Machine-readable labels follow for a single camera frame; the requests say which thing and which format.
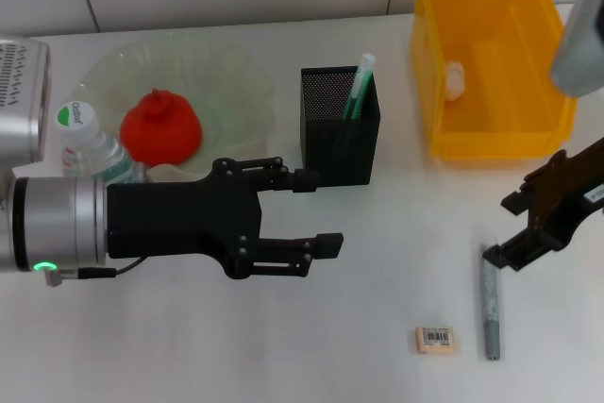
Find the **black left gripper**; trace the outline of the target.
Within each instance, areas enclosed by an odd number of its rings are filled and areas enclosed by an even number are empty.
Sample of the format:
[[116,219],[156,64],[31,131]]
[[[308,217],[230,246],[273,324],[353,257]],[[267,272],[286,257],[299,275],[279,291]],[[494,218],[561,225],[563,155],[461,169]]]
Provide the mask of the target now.
[[338,257],[344,235],[259,239],[257,192],[312,193],[318,185],[316,171],[290,170],[281,157],[218,159],[206,177],[191,182],[112,184],[107,253],[115,260],[206,255],[232,279],[306,277],[314,260]]

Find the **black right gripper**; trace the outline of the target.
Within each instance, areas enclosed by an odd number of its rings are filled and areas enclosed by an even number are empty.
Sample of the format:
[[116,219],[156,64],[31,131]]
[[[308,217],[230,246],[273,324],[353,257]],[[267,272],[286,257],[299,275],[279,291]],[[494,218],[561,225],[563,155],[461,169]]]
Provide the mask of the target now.
[[520,271],[549,252],[564,249],[592,213],[603,208],[603,141],[570,157],[565,150],[524,177],[517,192],[501,201],[514,215],[528,210],[525,229],[482,257],[498,269]]

